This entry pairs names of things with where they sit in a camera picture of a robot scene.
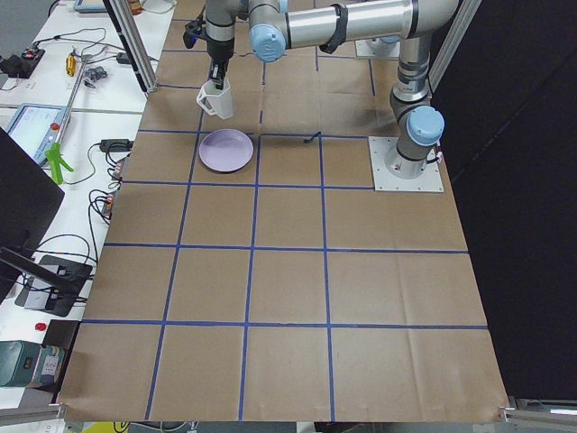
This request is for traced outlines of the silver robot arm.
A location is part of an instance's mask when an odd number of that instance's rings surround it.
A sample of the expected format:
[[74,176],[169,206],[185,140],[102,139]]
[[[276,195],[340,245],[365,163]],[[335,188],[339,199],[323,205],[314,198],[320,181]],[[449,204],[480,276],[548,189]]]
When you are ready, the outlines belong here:
[[434,162],[432,150],[444,132],[442,114],[427,102],[431,37],[456,7],[455,1],[366,1],[290,11],[285,1],[207,1],[183,35],[187,46],[204,40],[211,57],[197,103],[208,115],[234,114],[226,72],[238,20],[248,23],[252,54],[263,63],[288,50],[316,47],[331,55],[347,42],[364,45],[369,56],[398,62],[390,103],[400,133],[384,161],[392,175],[415,179]]

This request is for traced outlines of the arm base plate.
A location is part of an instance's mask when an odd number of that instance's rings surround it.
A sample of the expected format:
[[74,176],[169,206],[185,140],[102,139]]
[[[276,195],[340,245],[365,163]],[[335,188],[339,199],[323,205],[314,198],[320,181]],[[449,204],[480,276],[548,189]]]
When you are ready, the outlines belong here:
[[397,149],[397,137],[370,136],[371,169],[376,191],[443,193],[439,163],[431,150],[422,161],[409,161]]
[[397,60],[400,38],[387,36],[355,42],[356,57],[360,59]]

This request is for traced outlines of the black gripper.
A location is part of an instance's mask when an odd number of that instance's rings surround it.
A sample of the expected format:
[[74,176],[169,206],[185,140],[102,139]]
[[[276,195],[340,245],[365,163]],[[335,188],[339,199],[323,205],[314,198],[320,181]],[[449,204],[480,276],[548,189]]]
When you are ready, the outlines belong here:
[[234,39],[217,41],[209,38],[207,40],[207,52],[211,57],[209,78],[212,80],[215,89],[222,91],[229,60],[234,55]]

